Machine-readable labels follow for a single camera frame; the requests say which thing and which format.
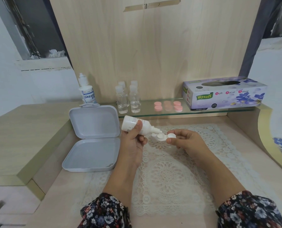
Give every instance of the green label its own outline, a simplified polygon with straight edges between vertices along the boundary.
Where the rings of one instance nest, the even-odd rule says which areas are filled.
[[[183,87],[183,91],[187,94],[188,93],[188,88]]]
[[[197,96],[197,100],[201,100],[201,99],[210,99],[213,97],[213,93],[211,92],[210,94],[203,94],[203,95],[198,95]]]

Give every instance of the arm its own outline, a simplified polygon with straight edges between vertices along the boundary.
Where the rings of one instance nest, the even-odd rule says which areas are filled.
[[[270,199],[246,191],[230,170],[210,151],[197,132],[171,130],[168,133],[176,134],[177,138],[168,138],[166,142],[184,148],[196,165],[206,172],[211,193],[218,206],[218,227],[282,228],[282,216],[276,204]]]
[[[81,210],[86,227],[131,227],[128,208],[131,205],[132,184],[142,161],[143,146],[147,138],[138,135],[142,129],[139,120],[129,133],[122,131],[116,166],[103,193]]]

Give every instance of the white plastic bottle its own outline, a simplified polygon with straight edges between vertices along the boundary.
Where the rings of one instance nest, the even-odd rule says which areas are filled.
[[[129,93],[129,100],[130,100],[130,108],[133,113],[140,112],[140,97],[137,91],[137,86],[130,85],[129,86],[130,93]]]
[[[118,84],[123,87],[123,92],[124,92],[124,94],[126,96],[126,105],[129,106],[128,90],[125,87],[125,82],[124,81],[118,81]]]
[[[137,80],[130,81],[130,84],[136,86],[137,87],[137,91],[138,91],[138,81]]]
[[[87,77],[80,73],[79,76],[79,84],[80,84],[80,93],[82,96],[82,100],[84,103],[97,103],[96,98],[94,96],[94,91],[92,86],[89,85]]]
[[[152,126],[149,121],[139,119],[139,118],[134,118],[128,115],[124,117],[121,129],[127,132],[131,131],[137,124],[138,120],[141,120],[143,123],[142,130],[139,133],[140,135],[147,135],[149,133],[156,133],[156,134],[162,133],[161,130]]]
[[[123,92],[122,86],[116,86],[116,97],[117,97],[117,106],[120,114],[126,114],[128,112],[126,105],[126,95]]]

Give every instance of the glass shelf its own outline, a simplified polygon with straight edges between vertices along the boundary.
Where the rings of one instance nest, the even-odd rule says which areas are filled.
[[[154,109],[154,102],[160,101],[162,103],[163,110],[156,112]],[[181,102],[181,106],[183,106],[183,110],[181,112],[176,112],[174,109],[171,111],[166,111],[163,105],[164,101],[171,101],[173,105],[174,101]],[[103,103],[101,105],[112,105],[118,110],[116,103]],[[230,108],[230,109],[211,109],[211,110],[197,110],[191,111],[184,101],[183,98],[172,98],[172,99],[158,99],[158,100],[144,100],[141,101],[141,111],[139,113],[132,113],[130,106],[128,107],[128,112],[126,114],[119,114],[119,118],[124,118],[125,115],[133,116],[133,117],[150,117],[150,116],[165,116],[165,115],[184,115],[184,114],[208,114],[208,113],[223,113],[223,112],[237,112],[237,111],[253,111],[255,107],[240,107],[240,108]]]

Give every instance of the open gray case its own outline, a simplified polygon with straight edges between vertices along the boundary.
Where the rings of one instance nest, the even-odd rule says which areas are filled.
[[[108,171],[114,168],[120,148],[118,112],[111,105],[86,103],[69,111],[75,143],[62,163],[70,172]]]

